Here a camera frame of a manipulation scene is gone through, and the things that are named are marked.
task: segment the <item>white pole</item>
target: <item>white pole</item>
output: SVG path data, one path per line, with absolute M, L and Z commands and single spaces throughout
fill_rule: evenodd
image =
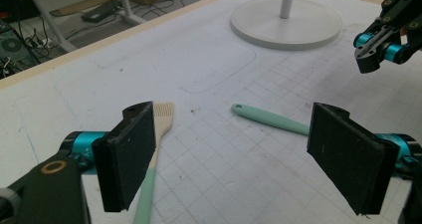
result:
M 41 16 L 46 20 L 47 24 L 49 25 L 50 29 L 53 30 L 53 33 L 56 35 L 56 38 L 58 40 L 59 45 L 65 50 L 66 52 L 70 53 L 76 50 L 77 48 L 72 45 L 66 38 L 63 36 L 63 34 L 60 32 L 59 27 L 56 25 L 53 17 L 50 15 L 50 12 L 47 11 L 42 4 L 42 1 L 40 0 L 32 0 L 37 6 L 38 11 L 40 11 Z
M 288 19 L 290 17 L 290 11 L 292 10 L 293 0 L 282 0 L 282 10 L 280 11 L 280 17 Z
M 130 9 L 129 0 L 120 0 L 120 1 L 121 1 L 121 5 L 123 5 L 123 10 L 124 10 L 123 18 L 125 21 L 131 23 L 132 25 L 138 25 L 138 24 L 146 22 L 146 20 L 144 20 L 143 18 L 135 16 L 132 13 Z

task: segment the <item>teal spatula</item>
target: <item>teal spatula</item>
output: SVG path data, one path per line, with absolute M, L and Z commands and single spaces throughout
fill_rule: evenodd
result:
M 240 104 L 232 105 L 232 111 L 238 115 L 261 122 L 266 125 L 297 132 L 303 135 L 308 135 L 310 133 L 310 127 L 308 125 L 291 120 L 273 112 L 267 112 L 258 108 Z

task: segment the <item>white table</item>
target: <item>white table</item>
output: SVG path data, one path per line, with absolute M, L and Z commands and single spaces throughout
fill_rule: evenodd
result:
M 74 130 L 110 130 L 128 106 L 172 101 L 152 223 L 396 223 L 409 182 L 392 178 L 381 215 L 356 217 L 306 153 L 306 137 L 230 112 L 242 103 L 309 123 L 320 102 L 350 111 L 372 132 L 422 140 L 421 54 L 367 75 L 353 57 L 354 37 L 380 5 L 312 0 L 341 16 L 341 34 L 319 49 L 283 52 L 230 29 L 232 11 L 250 0 L 209 1 L 0 81 L 0 186 L 55 153 Z M 97 178 L 84 176 L 84 185 L 94 223 L 131 223 L 135 204 L 103 213 Z

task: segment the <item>spatula handle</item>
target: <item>spatula handle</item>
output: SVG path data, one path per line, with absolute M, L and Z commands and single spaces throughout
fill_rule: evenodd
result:
M 297 132 L 303 135 L 308 135 L 310 133 L 310 127 L 308 125 L 291 120 L 273 112 L 267 112 L 258 108 L 240 104 L 232 105 L 232 111 L 238 115 L 257 122 L 261 122 L 266 125 Z
M 143 179 L 140 188 L 138 207 L 134 215 L 134 224 L 149 224 L 151 221 L 152 194 L 155 182 L 155 166 L 149 167 L 146 171 L 145 179 Z

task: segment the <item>brush bristles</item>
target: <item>brush bristles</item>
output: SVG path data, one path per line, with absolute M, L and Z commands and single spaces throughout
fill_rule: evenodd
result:
M 172 116 L 174 110 L 174 103 L 154 103 L 155 116 Z

